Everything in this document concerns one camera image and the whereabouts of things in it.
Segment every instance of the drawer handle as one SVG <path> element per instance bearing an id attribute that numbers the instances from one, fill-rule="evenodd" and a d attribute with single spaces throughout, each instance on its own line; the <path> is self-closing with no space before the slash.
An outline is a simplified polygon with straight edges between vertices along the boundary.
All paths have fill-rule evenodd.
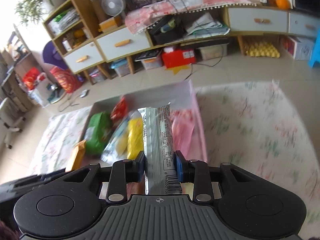
<path id="1" fill-rule="evenodd" d="M 314 27 L 313 25 L 309 25 L 309 24 L 306 24 L 305 27 L 309 30 L 312 30 L 312 31 L 315 31 L 316 30 L 316 27 Z"/>
<path id="2" fill-rule="evenodd" d="M 115 44 L 115 47 L 116 47 L 116 48 L 119 48 L 119 47 L 121 47 L 121 46 L 124 46 L 124 45 L 129 44 L 130 42 L 131 42 L 131 40 L 121 41 L 121 42 L 116 43 L 116 44 Z"/>
<path id="3" fill-rule="evenodd" d="M 256 23 L 263 23 L 263 24 L 270 24 L 271 21 L 269 19 L 259 19 L 259 18 L 254 18 L 254 21 Z"/>
<path id="4" fill-rule="evenodd" d="M 80 59 L 78 59 L 76 62 L 77 62 L 77 63 L 84 62 L 84 61 L 86 61 L 88 58 L 89 58 L 89 56 L 84 56 L 84 57 L 81 57 Z"/>

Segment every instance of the blue stool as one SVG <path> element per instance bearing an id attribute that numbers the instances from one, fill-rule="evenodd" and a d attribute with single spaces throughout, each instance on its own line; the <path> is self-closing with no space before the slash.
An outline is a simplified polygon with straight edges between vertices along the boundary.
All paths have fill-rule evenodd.
<path id="1" fill-rule="evenodd" d="M 315 44 L 313 51 L 312 51 L 312 54 L 311 54 L 311 59 L 308 62 L 309 67 L 313 68 L 316 61 L 320 63 L 320 30 L 318 32 L 316 44 Z"/>

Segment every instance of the drawer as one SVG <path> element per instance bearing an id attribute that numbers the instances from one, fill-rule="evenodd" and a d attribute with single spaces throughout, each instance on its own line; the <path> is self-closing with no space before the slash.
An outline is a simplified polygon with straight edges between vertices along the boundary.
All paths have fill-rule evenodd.
<path id="1" fill-rule="evenodd" d="M 300 13 L 289 13 L 289 33 L 316 37 L 320 19 Z"/>
<path id="2" fill-rule="evenodd" d="M 229 8 L 231 31 L 288 32 L 288 13 L 261 8 Z"/>
<path id="3" fill-rule="evenodd" d="M 91 65 L 103 61 L 103 58 L 101 57 L 101 54 L 94 42 L 90 42 L 89 44 L 65 56 L 64 60 L 72 72 L 77 73 Z"/>
<path id="4" fill-rule="evenodd" d="M 112 60 L 135 51 L 150 48 L 145 33 L 133 35 L 128 28 L 110 33 L 97 40 L 107 60 Z"/>

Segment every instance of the tile floor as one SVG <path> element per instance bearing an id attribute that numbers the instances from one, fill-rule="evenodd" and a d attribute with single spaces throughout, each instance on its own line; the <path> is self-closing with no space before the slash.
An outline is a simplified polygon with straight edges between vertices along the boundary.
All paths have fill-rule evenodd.
<path id="1" fill-rule="evenodd" d="M 218 59 L 204 63 L 213 65 Z M 190 77 L 195 87 L 243 81 L 279 80 L 280 86 L 298 109 L 310 137 L 320 157 L 320 68 L 310 69 L 307 62 L 293 61 L 282 53 L 280 59 L 243 57 L 239 52 L 231 52 L 215 67 L 195 65 Z M 164 68 L 140 70 L 134 75 L 116 77 L 91 86 L 86 83 L 73 97 L 83 89 L 90 89 L 86 98 L 77 98 L 79 105 L 65 112 L 92 105 L 95 101 L 121 95 L 129 91 L 148 89 L 184 80 L 190 70 L 182 70 L 177 75 Z M 4 149 L 0 154 L 0 183 L 27 175 L 28 166 L 37 144 L 48 125 L 51 115 L 59 114 L 61 102 L 48 108 L 35 108 L 26 117 L 24 131 L 17 134 L 13 149 Z"/>

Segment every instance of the blue lid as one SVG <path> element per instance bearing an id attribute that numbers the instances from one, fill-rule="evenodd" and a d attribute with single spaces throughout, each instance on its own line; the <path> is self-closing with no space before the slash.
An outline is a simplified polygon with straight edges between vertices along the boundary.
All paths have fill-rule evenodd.
<path id="1" fill-rule="evenodd" d="M 121 58 L 121 59 L 118 59 L 118 60 L 115 60 L 110 68 L 111 69 L 115 69 L 115 68 L 118 68 L 118 67 L 121 67 L 123 65 L 126 65 L 128 63 L 127 59 L 126 58 Z"/>

